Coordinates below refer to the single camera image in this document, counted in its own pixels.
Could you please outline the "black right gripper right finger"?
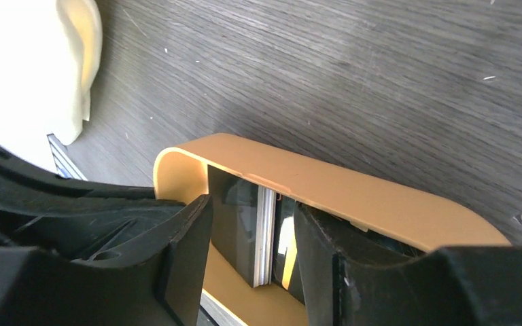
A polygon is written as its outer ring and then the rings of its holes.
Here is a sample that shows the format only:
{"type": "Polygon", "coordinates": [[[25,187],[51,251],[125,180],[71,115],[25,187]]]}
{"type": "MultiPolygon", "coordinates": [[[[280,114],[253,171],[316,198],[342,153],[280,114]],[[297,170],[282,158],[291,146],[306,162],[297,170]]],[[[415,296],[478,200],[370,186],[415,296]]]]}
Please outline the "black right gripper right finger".
{"type": "Polygon", "coordinates": [[[522,246],[412,257],[301,203],[294,229],[310,325],[522,325],[522,246]]]}

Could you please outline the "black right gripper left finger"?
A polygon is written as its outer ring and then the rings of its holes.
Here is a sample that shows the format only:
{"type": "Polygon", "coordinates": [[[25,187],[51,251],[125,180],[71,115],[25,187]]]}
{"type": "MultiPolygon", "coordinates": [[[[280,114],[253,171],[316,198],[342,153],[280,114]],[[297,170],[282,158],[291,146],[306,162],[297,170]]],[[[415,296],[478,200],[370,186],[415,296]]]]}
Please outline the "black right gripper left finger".
{"type": "Polygon", "coordinates": [[[212,215],[0,147],[0,325],[195,325],[212,215]]]}

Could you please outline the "yellow oval tray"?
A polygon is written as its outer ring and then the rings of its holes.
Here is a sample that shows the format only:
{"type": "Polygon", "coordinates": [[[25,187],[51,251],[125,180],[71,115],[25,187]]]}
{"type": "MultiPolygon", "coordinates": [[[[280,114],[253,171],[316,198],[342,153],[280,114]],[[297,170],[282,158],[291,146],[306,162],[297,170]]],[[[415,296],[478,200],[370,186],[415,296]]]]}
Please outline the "yellow oval tray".
{"type": "MultiPolygon", "coordinates": [[[[449,245],[507,245],[508,239],[466,207],[423,191],[302,156],[232,134],[217,133],[162,150],[154,163],[158,198],[184,203],[209,194],[209,169],[216,168],[288,198],[344,219],[356,230],[376,231],[422,251],[449,245]]],[[[296,226],[296,256],[302,270],[304,302],[285,289],[247,285],[209,247],[201,303],[220,325],[335,325],[339,282],[333,255],[318,249],[326,281],[311,280],[310,233],[296,226]]]]}

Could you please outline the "black credit card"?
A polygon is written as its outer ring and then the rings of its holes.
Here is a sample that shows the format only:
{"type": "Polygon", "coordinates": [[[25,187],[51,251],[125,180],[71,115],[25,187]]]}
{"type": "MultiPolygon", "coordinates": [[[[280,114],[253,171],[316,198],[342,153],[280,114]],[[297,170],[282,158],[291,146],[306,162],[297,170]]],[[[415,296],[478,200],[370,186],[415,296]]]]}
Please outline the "black credit card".
{"type": "Polygon", "coordinates": [[[211,241],[253,287],[258,186],[214,166],[208,167],[208,184],[213,198],[211,241]]]}

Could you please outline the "cream cloth bag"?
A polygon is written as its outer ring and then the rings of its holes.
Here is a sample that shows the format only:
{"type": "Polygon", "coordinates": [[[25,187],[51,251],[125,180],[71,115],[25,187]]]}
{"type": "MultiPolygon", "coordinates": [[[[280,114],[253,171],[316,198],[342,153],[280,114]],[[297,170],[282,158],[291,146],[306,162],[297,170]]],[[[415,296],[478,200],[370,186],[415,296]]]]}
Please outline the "cream cloth bag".
{"type": "Polygon", "coordinates": [[[90,117],[103,46],[95,1],[0,1],[0,146],[56,172],[90,117]]]}

